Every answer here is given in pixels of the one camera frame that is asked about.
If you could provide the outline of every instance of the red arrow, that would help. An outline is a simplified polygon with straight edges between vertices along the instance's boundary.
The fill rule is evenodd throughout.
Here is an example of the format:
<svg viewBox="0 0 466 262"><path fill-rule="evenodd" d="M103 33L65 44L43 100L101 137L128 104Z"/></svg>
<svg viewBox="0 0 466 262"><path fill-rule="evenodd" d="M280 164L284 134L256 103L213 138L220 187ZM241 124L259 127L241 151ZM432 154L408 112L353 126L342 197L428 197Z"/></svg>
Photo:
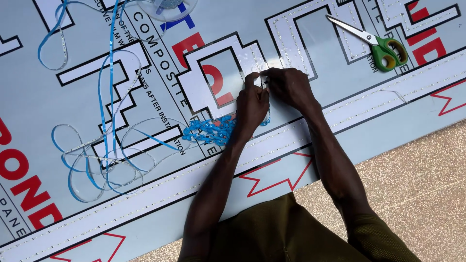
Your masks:
<svg viewBox="0 0 466 262"><path fill-rule="evenodd" d="M432 97L438 97L438 98L443 98L443 99L446 99L446 100L447 100L446 104L444 105L444 107L442 108L442 110L441 110L440 113L439 113L439 117L442 116L442 115L444 115L444 114L446 114L446 113L450 113L451 111L457 110L458 108L463 107L463 106L466 105L466 103L460 104L460 103L462 103L462 101L460 102L459 99L460 99L460 98L463 98L463 99L464 99L464 97L454 98L454 97L445 97L445 96L439 96L439 95L438 95L438 93L441 93L441 92L443 92L443 91L446 91L446 90L448 90L448 89L450 89L450 88L452 88L452 87L455 87L455 86L457 86L457 85L460 85L460 84L462 84L462 83L464 83L464 82L466 82L466 79L463 80L463 81L461 81L461 82L458 82L458 83L456 83L456 84L453 84L453 85L451 85L451 86L449 86L449 87L445 87L444 89L441 89L441 90L439 90L439 91L437 91L437 92L431 94ZM452 100L454 100L453 106L455 106L455 105L457 105L457 104L459 104L459 105L457 105L456 107L454 107L454 108L452 108L452 109L449 109L449 110L445 111L446 107L450 104L450 102L451 102Z"/></svg>
<svg viewBox="0 0 466 262"><path fill-rule="evenodd" d="M274 162L268 163L267 165L261 166L261 167L259 167L259 168L257 168L257 169L254 169L254 170L252 170L252 171L250 171L250 172L248 172L248 173L245 173L245 174L239 176L240 178L243 178L243 179L249 179L249 180L256 181L256 183L254 184L253 188L251 188L251 191L249 191L249 193L247 194L247 197L253 196L253 195L255 195L255 194L259 194L260 192L263 192L263 191L265 191L265 190L267 190L267 189L270 189L270 188L272 188L272 187L274 187L274 186L277 186L277 185L279 185L279 184L281 184L281 183L285 183L285 182L288 182L288 185L290 186L291 191L293 191L293 190L295 189L296 185L298 184L299 180L301 180L302 176L304 175L304 173L306 172L306 170L309 168L309 166L310 166L311 163L312 163L312 156L311 156L311 155L301 154L301 153L293 153L293 154L299 155L299 156L304 156L304 157L310 157L310 158L311 158L311 160L310 160L309 163L306 165L306 167L304 168L304 170L301 172L301 175L298 177L298 179L296 180L296 182L292 183L292 181L290 180L290 178L287 178L287 179L282 180L282 181L280 181L280 182L277 182L277 183L275 183L275 184L273 184L273 185L271 185L271 186L267 186L267 187L265 187L265 188L263 188L263 189L261 189L261 190L258 190L258 191L256 191L256 192L254 192L254 189L255 189L256 186L259 184L260 179L253 178L253 177L248 177L247 175L249 175L249 174L251 174L251 173L253 173L253 172L255 172L255 171L257 171L257 170L259 170L259 169L261 169L261 168L264 168L264 167L266 167L266 166L268 166L268 165L271 165L271 164L276 163L276 162L278 162L278 161L281 160L281 159L278 159L278 160L276 160L276 161L274 161Z"/></svg>
<svg viewBox="0 0 466 262"><path fill-rule="evenodd" d="M110 262L110 261L112 260L113 256L115 256L115 254L117 253L118 249L120 248L120 246L121 246L121 244L123 243L123 241L124 241L124 239L126 238L126 236L117 235L117 234L110 234L110 233L104 233L104 235L108 235L108 236L112 236L112 237L119 237L119 238L121 238L120 243L119 243L118 246L115 248L115 250L113 251L112 255L110 256L110 258L109 258L108 261L107 261L107 262ZM82 245L84 245L84 244L87 244L87 243L89 243L89 242L91 242L91 241L92 241L92 239L89 239L89 240L87 240L87 241L85 241L85 242L83 242L83 243L81 243L81 244L77 244L77 245L75 245L75 246L72 246L72 247L70 247L70 248L68 248L68 249L66 249L66 250L64 250L64 251L62 251L62 252L60 252L60 253L58 253L58 254L55 254L55 255L51 256L50 258L52 258L52 259L57 259L57 260L62 260L62 261L66 261L66 262L71 262L71 259L68 259L68 258L61 258L61 257L58 257L58 256L61 255L61 254L63 254L63 253L66 253L66 252L68 252L68 251L70 251L70 250L72 250L72 249L75 249L75 248L77 248L77 247L79 247L79 246L82 246ZM92 262L102 262L102 260L101 260L100 258L98 258L98 259L96 259L96 260L94 260L94 261L92 261Z"/></svg>

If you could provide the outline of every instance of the person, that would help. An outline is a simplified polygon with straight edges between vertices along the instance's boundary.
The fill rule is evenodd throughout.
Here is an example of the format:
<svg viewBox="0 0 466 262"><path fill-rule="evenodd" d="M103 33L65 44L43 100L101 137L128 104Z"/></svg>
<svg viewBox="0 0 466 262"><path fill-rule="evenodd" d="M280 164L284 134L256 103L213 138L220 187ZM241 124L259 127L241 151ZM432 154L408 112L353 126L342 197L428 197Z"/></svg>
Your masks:
<svg viewBox="0 0 466 262"><path fill-rule="evenodd" d="M266 76L261 89L254 79ZM270 68L246 76L237 98L237 124L189 208L179 262L194 261L420 261L369 206L356 168L333 135L306 74ZM219 222L238 159L274 97L306 120L323 186L339 210L348 242L319 223L293 193L250 207Z"/></svg>

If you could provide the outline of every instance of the scissors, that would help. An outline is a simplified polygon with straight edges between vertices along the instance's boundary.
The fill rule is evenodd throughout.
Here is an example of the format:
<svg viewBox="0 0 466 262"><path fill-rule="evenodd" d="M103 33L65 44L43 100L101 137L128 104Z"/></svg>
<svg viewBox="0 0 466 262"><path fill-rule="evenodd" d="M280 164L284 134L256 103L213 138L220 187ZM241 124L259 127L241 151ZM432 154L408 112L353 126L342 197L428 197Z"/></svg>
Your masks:
<svg viewBox="0 0 466 262"><path fill-rule="evenodd" d="M380 38L376 35L369 34L365 31L362 31L354 26L351 26L337 18L327 15L327 18L334 24L337 24L341 28L348 30L352 34L358 36L362 40L368 42L372 50L372 56L374 57L374 62L381 71L389 72L392 71L395 66L402 66L408 62L408 52L406 48L393 38ZM389 44L394 46L395 49L399 52L400 58L398 55L389 47ZM387 65L384 65L383 59L387 61Z"/></svg>

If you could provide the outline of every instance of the green scissors handle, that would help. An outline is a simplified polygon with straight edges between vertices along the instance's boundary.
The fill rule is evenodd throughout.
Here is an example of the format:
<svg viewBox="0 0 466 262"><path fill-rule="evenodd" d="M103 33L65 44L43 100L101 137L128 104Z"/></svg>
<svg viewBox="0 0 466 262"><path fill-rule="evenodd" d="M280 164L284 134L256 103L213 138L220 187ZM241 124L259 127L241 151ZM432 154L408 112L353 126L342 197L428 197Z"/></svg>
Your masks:
<svg viewBox="0 0 466 262"><path fill-rule="evenodd" d="M377 68L383 72L389 72L396 66L402 66L408 62L408 52L400 42L393 38L375 37L378 45L371 46L371 50ZM389 45L392 45L398 51L400 57L398 57Z"/></svg>

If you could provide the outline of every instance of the forearm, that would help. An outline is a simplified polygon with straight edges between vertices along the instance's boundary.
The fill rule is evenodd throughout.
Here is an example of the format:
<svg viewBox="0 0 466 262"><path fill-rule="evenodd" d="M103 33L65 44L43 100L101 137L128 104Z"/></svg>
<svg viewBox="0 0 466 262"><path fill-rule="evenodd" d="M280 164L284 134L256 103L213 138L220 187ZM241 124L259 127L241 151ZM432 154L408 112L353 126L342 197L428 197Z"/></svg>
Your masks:
<svg viewBox="0 0 466 262"><path fill-rule="evenodd" d="M357 170L333 135L322 110L309 108L303 116L309 126L322 183L343 219L358 213L371 213Z"/></svg>
<svg viewBox="0 0 466 262"><path fill-rule="evenodd" d="M219 222L230 192L234 171L248 139L239 132L233 132L228 145L192 201L186 218L184 236L204 234Z"/></svg>

